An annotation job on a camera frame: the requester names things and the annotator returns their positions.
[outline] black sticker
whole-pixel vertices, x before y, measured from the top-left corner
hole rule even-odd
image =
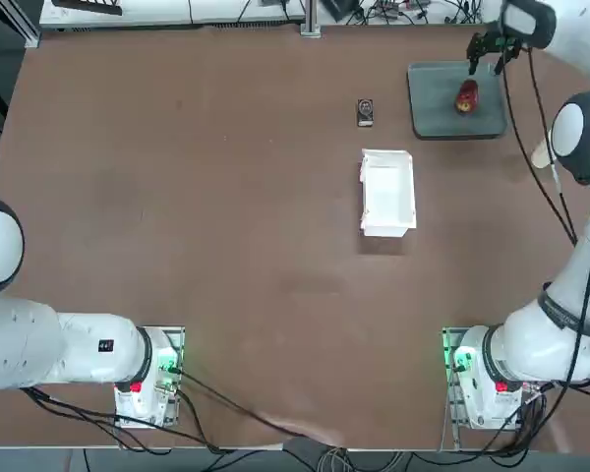
[[[114,350],[113,339],[100,339],[98,341],[98,352],[112,352]]]

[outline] white cylinder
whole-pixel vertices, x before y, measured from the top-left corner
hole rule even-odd
[[[65,347],[52,308],[0,296],[0,389],[42,382]]]
[[[564,381],[576,333],[559,329],[534,300],[512,313],[492,337],[492,357],[511,380]],[[590,379],[590,337],[583,336],[572,380]]]

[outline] floor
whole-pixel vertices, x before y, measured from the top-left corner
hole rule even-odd
[[[321,451],[319,446],[307,443],[293,443],[289,449],[306,460],[313,467],[317,465]],[[438,461],[458,460],[458,456],[452,454],[424,453],[425,458]],[[373,472],[384,465],[390,457],[389,452],[358,452],[351,453],[352,461],[361,472]],[[88,449],[88,462],[91,472],[199,472],[213,463],[215,456],[202,449],[178,449],[169,455],[155,457],[145,454],[134,454],[124,450],[114,449]],[[397,464],[389,472],[404,472],[406,459]],[[234,459],[226,458],[219,465]],[[413,459],[409,466],[409,472],[434,472],[439,466],[429,465]],[[449,472],[468,471],[492,472],[499,467],[488,459],[480,459],[463,465],[450,466]],[[0,449],[0,472],[16,472],[27,470],[28,472],[88,472],[84,462],[82,449]],[[299,464],[291,456],[284,452],[269,451],[255,454],[252,457],[241,460],[229,468],[238,472],[264,472],[279,470],[280,472],[305,472],[307,468]],[[530,453],[527,459],[517,470],[520,472],[568,472],[585,470],[590,472],[590,457],[563,456],[557,454]]]
[[[21,2],[30,18],[37,21],[41,11],[42,0],[27,0]],[[0,92],[7,101],[15,87],[20,65],[24,57],[24,42],[13,31],[0,23]],[[294,441],[289,449],[296,452],[308,463],[316,465],[323,449],[313,443]],[[458,456],[450,454],[425,454],[434,460],[456,460]],[[380,468],[389,457],[388,452],[354,453],[353,460],[363,471]],[[154,471],[200,471],[214,461],[214,456],[202,449],[175,450],[164,457],[150,455],[135,455],[134,453],[116,449],[89,449],[88,460],[91,472],[113,472],[132,470],[133,472]],[[394,470],[404,470],[406,458]],[[428,472],[438,467],[413,460],[409,470],[412,472]],[[471,464],[452,466],[448,470],[496,470],[498,467],[488,460],[478,460]],[[29,472],[87,472],[81,449],[0,449],[0,472],[22,471]],[[264,452],[245,459],[231,470],[299,472],[306,468],[296,462],[289,455],[278,452]],[[531,453],[527,460],[518,468],[527,472],[566,472],[586,470],[590,472],[590,457],[563,456],[557,454]]]

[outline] cable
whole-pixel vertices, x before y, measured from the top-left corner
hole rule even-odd
[[[538,102],[538,109],[540,110],[540,118],[542,120],[542,131],[544,132],[544,140],[547,144],[547,151],[549,155],[549,161],[551,163],[551,169],[553,170],[553,178],[555,179],[555,184],[558,189],[558,194],[560,195],[560,202],[563,212],[566,217],[566,221],[568,222],[568,227],[570,228],[570,234],[572,235],[572,239],[574,240],[575,244],[577,242],[577,234],[574,230],[574,225],[572,224],[572,219],[570,218],[570,212],[568,211],[568,205],[566,204],[566,200],[563,196],[563,191],[561,190],[561,182],[560,176],[558,175],[557,170],[555,169],[555,159],[553,158],[553,150],[550,144],[551,140],[549,139],[549,127],[547,126],[547,117],[546,113],[544,112],[544,105],[542,104],[542,95],[540,94],[540,89],[538,88],[538,81],[535,76],[535,66],[533,64],[533,49],[529,48],[529,52],[527,53],[529,58],[529,71],[531,73],[531,84],[533,85],[533,91],[535,92],[535,98]]]
[[[389,17],[386,15],[386,8],[384,7],[383,4],[381,4],[381,10],[383,10],[384,20],[389,25]]]
[[[417,6],[420,8],[420,11],[422,12],[422,18],[424,18],[424,21],[426,22],[426,24],[428,24],[429,18],[426,12],[424,11],[424,7],[422,7],[422,3],[420,2],[420,0],[415,0],[415,3],[417,3]]]
[[[577,357],[579,356],[579,347],[581,346],[581,338],[583,337],[583,328],[585,327],[586,316],[588,315],[589,302],[590,302],[590,268],[588,270],[588,278],[586,280],[586,288],[585,288],[585,292],[583,295],[583,303],[581,306],[581,317],[579,318],[579,326],[577,327],[577,336],[574,341],[574,349],[573,349],[573,353],[572,353],[572,359],[570,361],[570,367],[568,368],[568,375],[566,376],[566,380],[565,380],[564,385],[560,391],[560,395],[558,396],[555,403],[553,404],[551,411],[549,411],[547,416],[542,420],[542,422],[538,426],[537,431],[531,437],[531,440],[533,440],[538,435],[540,430],[553,417],[553,415],[557,411],[558,407],[560,406],[561,401],[563,400],[564,396],[566,395],[568,388],[570,387],[570,383],[572,382],[572,376],[574,375],[574,369],[577,364]]]
[[[360,12],[361,15],[363,15],[365,12],[363,10],[363,2],[365,0],[361,0],[360,3],[358,4],[358,7],[356,7],[354,9],[354,11],[352,12],[352,16],[347,20],[347,22],[345,23],[346,25],[349,25],[350,22],[354,19],[354,17]]]
[[[413,19],[411,17],[409,17],[406,13],[404,13],[404,12],[398,12],[398,15],[400,17],[406,18],[411,23],[411,25],[415,25],[415,22],[413,21]]]
[[[288,16],[288,11],[286,10],[286,0],[280,0],[280,3],[282,4],[282,10],[284,11],[284,16],[286,17],[286,21],[290,22],[291,19]]]
[[[90,418],[88,415],[84,415],[83,413],[77,413],[79,416],[75,416],[75,415],[71,415],[69,413],[64,413],[62,411],[58,411],[55,410],[54,408],[50,408],[47,405],[44,405],[41,400],[37,399],[33,393],[28,392],[27,389],[23,389],[23,391],[29,396],[29,398],[37,405],[39,406],[41,409],[55,415],[55,416],[60,416],[62,418],[69,418],[69,419],[73,419],[73,420],[77,420],[77,421],[85,421],[87,423],[91,423],[94,424],[95,426],[97,426],[101,431],[103,431],[107,436],[109,436],[110,438],[112,438],[113,440],[117,441],[120,445],[122,445],[123,447],[125,447],[127,450],[130,450],[131,452],[148,452],[151,455],[167,455],[171,452],[171,450],[167,450],[167,451],[156,451],[153,449],[150,449],[148,447],[146,447],[140,440],[138,440],[138,438],[136,438],[136,436],[131,433],[130,431],[124,430],[121,427],[111,424],[107,421],[102,421],[102,420],[94,420],[92,418]],[[117,430],[121,433],[126,434],[127,436],[129,436],[140,448],[135,448],[132,447],[130,445],[128,445],[126,442],[124,442],[123,440],[121,440],[118,436],[114,435],[113,433],[111,433],[110,431],[107,431],[106,429],[104,429],[101,425],[105,425],[109,428],[112,428],[114,430]]]
[[[212,465],[210,465],[209,468],[202,470],[201,472],[216,472],[217,470],[223,470],[226,469],[227,467],[231,467],[234,464],[237,464],[238,462],[240,462],[243,459],[246,459],[247,457],[250,457],[252,455],[256,455],[256,454],[262,454],[263,452],[267,452],[266,450],[252,450],[251,452],[247,452],[246,454],[241,455],[240,457],[237,457],[236,459],[227,462],[226,464],[222,464],[219,465],[217,467],[214,467],[214,465],[216,464],[215,461]]]
[[[411,452],[411,455],[409,455],[409,458],[407,459],[406,464],[404,464],[403,472],[408,472],[409,465],[411,465],[411,461],[413,460],[414,456],[415,456],[415,452]]]
[[[195,421],[195,427],[197,428],[197,432],[199,433],[200,438],[204,442],[212,454],[219,454],[219,455],[226,455],[232,453],[231,450],[223,450],[217,445],[212,444],[210,441],[207,440],[206,434],[204,433],[204,428],[201,426],[201,421],[199,420],[199,414],[197,413],[197,409],[195,408],[195,404],[190,400],[190,397],[184,393],[182,390],[177,390],[177,394],[181,397],[181,399],[188,405],[190,412],[193,415],[193,420]]]
[[[464,21],[467,21],[468,23],[470,23],[471,17],[468,15],[468,12],[466,12],[465,9],[463,8],[463,5],[461,4],[460,0],[459,0],[459,3],[454,3],[452,0],[443,0],[443,1],[445,3],[449,3],[450,5],[457,8],[456,14],[454,15],[454,18],[452,20],[453,23],[456,23],[456,20],[459,17],[459,13],[463,13],[463,15],[465,15]]]
[[[350,456],[348,455],[347,450],[343,450],[343,457],[345,457],[345,460],[347,461],[348,465],[355,472],[382,472],[382,471],[388,470],[389,468],[393,467],[397,462],[399,462],[402,459],[402,453],[395,452],[393,454],[393,456],[391,457],[391,459],[384,466],[378,467],[376,469],[363,469],[360,467],[356,467],[354,465],[354,463],[352,462],[352,460],[350,459]]]
[[[511,120],[511,127],[513,128],[513,134],[515,135],[515,138],[518,141],[518,146],[520,147],[520,151],[522,152],[522,157],[524,157],[524,162],[526,163],[527,168],[529,169],[529,172],[531,173],[531,176],[533,177],[533,180],[535,181],[536,185],[538,186],[538,189],[542,193],[542,196],[545,198],[545,200],[549,204],[549,207],[551,207],[553,214],[556,216],[556,218],[560,222],[561,227],[563,228],[563,231],[566,233],[566,236],[568,237],[568,240],[570,240],[570,243],[572,243],[572,245],[574,246],[576,243],[573,239],[573,236],[570,234],[570,230],[569,230],[568,226],[566,226],[566,223],[563,220],[563,218],[561,217],[561,214],[558,211],[558,209],[556,208],[555,204],[553,203],[553,200],[551,200],[551,197],[549,197],[549,194],[547,193],[546,189],[544,188],[544,185],[542,185],[542,182],[540,182],[540,179],[538,178],[538,174],[536,173],[536,171],[533,167],[533,164],[531,163],[531,160],[529,159],[529,155],[527,154],[527,151],[524,148],[524,144],[522,143],[522,138],[520,138],[520,132],[519,132],[518,126],[515,122],[515,117],[513,115],[513,107],[511,106],[511,95],[509,92],[509,81],[507,79],[506,63],[505,63],[506,41],[503,43],[501,59],[502,59],[502,81],[504,83],[504,96],[505,96],[506,102],[507,102],[507,109],[509,111],[509,119]]]
[[[221,460],[223,460],[225,458],[224,455],[221,455],[219,457],[216,457],[216,459],[212,462],[212,464],[210,464],[208,467],[206,467],[205,469],[203,469],[201,472],[207,472],[209,470],[212,470],[212,467],[215,467],[216,464],[218,464],[218,462],[220,462]]]
[[[163,426],[157,426],[157,425],[154,425],[153,423],[150,423],[150,422],[145,421],[145,420],[141,420],[139,418],[132,418],[130,416],[118,415],[118,414],[115,414],[115,413],[102,413],[102,412],[99,412],[99,411],[88,410],[86,408],[81,408],[79,406],[75,406],[75,405],[72,405],[70,403],[65,403],[63,401],[56,400],[56,399],[52,398],[50,395],[48,395],[48,394],[44,393],[43,391],[39,390],[38,388],[29,388],[29,390],[35,390],[38,393],[39,397],[37,399],[39,401],[43,401],[44,403],[49,403],[51,405],[58,406],[60,408],[66,408],[66,409],[72,410],[74,412],[81,412],[81,413],[84,413],[84,414],[89,415],[89,416],[96,416],[96,417],[99,417],[99,418],[107,418],[107,419],[111,419],[111,420],[114,420],[114,421],[125,420],[125,421],[129,421],[129,422],[132,422],[132,423],[138,423],[138,424],[141,424],[141,425],[149,426],[149,427],[154,428],[154,429],[156,429],[158,431],[162,431],[164,433],[168,433],[170,435],[178,436],[180,438],[185,438],[185,439],[188,439],[188,440],[192,440],[194,442],[197,442],[197,443],[204,444],[204,442],[200,438],[197,438],[196,436],[189,435],[187,433],[182,433],[182,432],[176,431],[176,430],[171,430],[170,428],[166,428],[166,427],[163,427]]]
[[[238,16],[238,20],[236,20],[236,25],[238,25],[240,23],[240,21],[243,19],[243,15],[245,15],[245,12],[247,11],[247,7],[249,7],[250,3],[252,3],[252,0],[247,0],[247,3],[243,7],[243,10],[240,12],[240,15]]]
[[[86,462],[86,470],[91,472],[91,469],[89,468],[88,452],[85,449],[83,449],[83,460]]]
[[[270,427],[270,428],[272,428],[272,429],[274,429],[274,430],[276,430],[276,431],[278,431],[280,433],[283,433],[283,434],[288,435],[288,436],[292,436],[294,438],[307,438],[306,435],[303,435],[303,434],[298,433],[296,431],[292,431],[292,430],[289,430],[287,428],[283,428],[283,427],[281,427],[279,425],[276,425],[276,424],[272,423],[271,421],[263,418],[259,414],[255,413],[255,412],[253,412],[253,411],[251,411],[251,410],[249,410],[249,409],[247,409],[247,408],[245,408],[243,406],[240,406],[235,401],[229,399],[228,397],[226,397],[222,393],[216,391],[211,386],[206,385],[205,383],[201,382],[199,379],[191,376],[190,374],[182,371],[181,369],[171,368],[171,369],[168,370],[168,372],[173,373],[173,374],[181,375],[181,376],[185,377],[186,379],[194,382],[195,384],[201,386],[202,388],[204,388],[205,390],[207,390],[208,392],[210,392],[212,395],[216,396],[218,399],[220,399],[220,400],[224,401],[225,403],[227,403],[229,406],[233,407],[234,409],[238,410],[241,413],[244,413],[244,414],[246,414],[246,415],[254,418],[256,421],[259,421],[260,423],[262,423],[265,426],[268,426],[268,427]]]
[[[302,459],[301,457],[299,457],[297,454],[291,452],[288,449],[283,449],[282,452],[286,452],[288,455],[290,455],[291,457],[293,457],[300,464],[304,465],[311,472],[316,472],[315,468],[311,464],[309,464],[308,462],[306,462],[304,459]]]
[[[529,454],[529,448],[527,447],[526,449],[524,449],[524,452],[522,452],[522,456],[518,460],[516,460],[515,462],[513,462],[511,464],[505,464],[504,462],[498,462],[497,460],[495,460],[491,456],[490,456],[490,460],[492,462],[494,462],[496,465],[498,465],[499,467],[504,467],[506,469],[514,469],[515,467],[520,465],[522,462],[524,462],[524,459],[527,458],[528,454]]]

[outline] small black object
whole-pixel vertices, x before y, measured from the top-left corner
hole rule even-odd
[[[374,102],[369,98],[359,98],[356,104],[356,123],[359,128],[374,126]]]
[[[98,341],[98,352],[113,352],[114,351],[114,340],[113,339],[100,339]]]

